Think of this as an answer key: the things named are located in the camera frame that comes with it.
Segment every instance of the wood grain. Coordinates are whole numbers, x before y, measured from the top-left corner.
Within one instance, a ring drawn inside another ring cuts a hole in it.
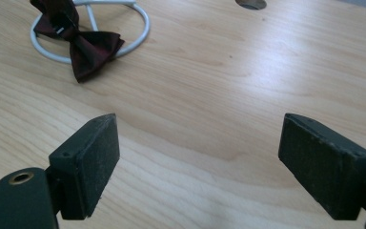
[[[116,113],[121,159],[91,219],[61,228],[363,228],[333,221],[277,158],[285,113],[366,148],[366,9],[340,1],[138,2],[146,42],[77,84],[41,56],[27,1],[0,1],[0,178],[46,168],[89,119]],[[139,15],[95,6],[130,43]],[[81,25],[89,28],[84,9]],[[66,44],[41,39],[58,53]]]

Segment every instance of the dark red bow tie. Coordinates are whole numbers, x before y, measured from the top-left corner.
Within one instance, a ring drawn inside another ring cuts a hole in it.
[[[78,82],[89,78],[114,58],[124,43],[109,31],[80,31],[79,15],[72,0],[30,0],[43,16],[34,28],[51,38],[70,42],[73,73]]]

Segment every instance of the bow tie knot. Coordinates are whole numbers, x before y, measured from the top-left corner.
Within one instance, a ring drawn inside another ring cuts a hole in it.
[[[79,29],[64,12],[54,15],[50,23],[55,33],[66,41],[71,42],[79,33]]]

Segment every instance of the metal object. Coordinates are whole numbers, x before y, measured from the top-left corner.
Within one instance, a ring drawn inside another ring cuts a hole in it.
[[[279,159],[333,219],[366,210],[366,150],[305,116],[286,114]]]
[[[28,168],[0,180],[0,229],[58,228],[90,217],[120,158],[114,114],[92,119],[50,156],[47,170]]]
[[[267,7],[264,0],[235,0],[237,5],[249,10],[262,10]]]

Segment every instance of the metal screw hole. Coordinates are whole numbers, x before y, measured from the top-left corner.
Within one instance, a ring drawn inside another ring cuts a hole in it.
[[[18,185],[31,180],[34,177],[32,172],[24,172],[10,178],[9,184]]]

